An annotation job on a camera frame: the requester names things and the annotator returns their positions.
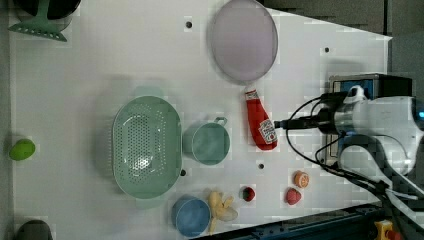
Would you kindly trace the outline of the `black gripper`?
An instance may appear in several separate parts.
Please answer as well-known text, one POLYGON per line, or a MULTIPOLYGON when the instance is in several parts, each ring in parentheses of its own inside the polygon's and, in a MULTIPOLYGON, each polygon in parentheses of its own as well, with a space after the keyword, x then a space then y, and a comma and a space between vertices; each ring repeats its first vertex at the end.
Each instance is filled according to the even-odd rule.
POLYGON ((301 105, 289 119, 275 121, 275 129, 284 130, 303 130, 318 128, 323 134, 334 134, 338 133, 335 124, 335 113, 342 106, 343 100, 347 97, 347 92, 336 92, 336 93, 324 93, 320 97, 314 98, 303 105, 301 105), (319 104, 324 104, 317 114, 308 115, 294 119, 294 116, 298 111, 309 103, 317 101, 319 104))

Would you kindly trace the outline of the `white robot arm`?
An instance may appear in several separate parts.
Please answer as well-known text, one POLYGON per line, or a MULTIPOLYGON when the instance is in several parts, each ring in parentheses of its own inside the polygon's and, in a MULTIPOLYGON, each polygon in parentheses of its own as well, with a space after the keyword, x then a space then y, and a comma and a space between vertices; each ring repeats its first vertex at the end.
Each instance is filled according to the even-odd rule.
POLYGON ((423 238, 423 187, 408 175, 423 154, 423 105, 412 96, 369 99, 356 85, 314 99, 317 114, 276 121, 274 127, 318 129, 341 145, 333 164, 307 160, 379 198, 406 240, 423 238))

